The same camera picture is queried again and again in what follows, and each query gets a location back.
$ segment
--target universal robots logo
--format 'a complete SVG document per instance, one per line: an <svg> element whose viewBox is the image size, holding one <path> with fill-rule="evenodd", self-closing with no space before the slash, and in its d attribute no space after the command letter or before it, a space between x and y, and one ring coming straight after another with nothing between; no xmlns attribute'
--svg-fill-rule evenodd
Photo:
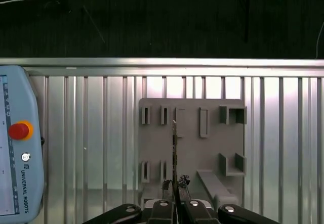
<svg viewBox="0 0 324 224"><path fill-rule="evenodd" d="M24 169L29 169L28 164L24 164ZM21 179L22 179L22 191L24 195L24 209L25 213L29 213L29 207L28 207L28 192L27 192L27 184L26 184L26 173L25 170L21 170Z"/></svg>

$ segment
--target black background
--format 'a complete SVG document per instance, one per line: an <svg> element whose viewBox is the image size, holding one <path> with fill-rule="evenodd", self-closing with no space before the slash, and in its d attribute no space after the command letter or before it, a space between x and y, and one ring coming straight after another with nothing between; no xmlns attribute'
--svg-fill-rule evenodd
<svg viewBox="0 0 324 224"><path fill-rule="evenodd" d="M60 1L70 13L0 5L0 57L313 59L324 21L324 0L251 0L245 43L238 0Z"/></svg>

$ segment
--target emergency stop button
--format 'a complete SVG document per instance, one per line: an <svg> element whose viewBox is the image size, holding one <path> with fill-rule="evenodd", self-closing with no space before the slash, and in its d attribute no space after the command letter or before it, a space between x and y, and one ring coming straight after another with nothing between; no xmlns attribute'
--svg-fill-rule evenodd
<svg viewBox="0 0 324 224"><path fill-rule="evenodd" d="M25 123L16 123L9 127L8 133L14 140L23 140L29 135L29 127Z"/></svg>

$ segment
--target screw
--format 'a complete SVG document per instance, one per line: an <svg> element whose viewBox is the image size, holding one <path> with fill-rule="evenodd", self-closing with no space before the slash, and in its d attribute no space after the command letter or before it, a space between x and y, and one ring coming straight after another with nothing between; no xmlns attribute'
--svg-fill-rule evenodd
<svg viewBox="0 0 324 224"><path fill-rule="evenodd" d="M163 200L162 200L162 201L160 202L160 206L167 206L167 205L168 205L168 203L167 203L166 201L163 201Z"/></svg>
<svg viewBox="0 0 324 224"><path fill-rule="evenodd" d="M192 200L192 201L190 202L190 205L192 205L192 206L198 206L198 202L195 201L195 200Z"/></svg>
<svg viewBox="0 0 324 224"><path fill-rule="evenodd" d="M127 207L126 209L127 212L133 212L135 209L132 206Z"/></svg>
<svg viewBox="0 0 324 224"><path fill-rule="evenodd" d="M227 210L228 212L233 213L235 211L235 209L231 206L225 206L225 210Z"/></svg>

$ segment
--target touchscreen display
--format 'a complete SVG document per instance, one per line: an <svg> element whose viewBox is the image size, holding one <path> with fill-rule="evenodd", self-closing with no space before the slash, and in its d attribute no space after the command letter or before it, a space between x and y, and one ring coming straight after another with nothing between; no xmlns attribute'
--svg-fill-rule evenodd
<svg viewBox="0 0 324 224"><path fill-rule="evenodd" d="M10 125L7 77L0 76L0 216L19 214L14 148L8 135Z"/></svg>

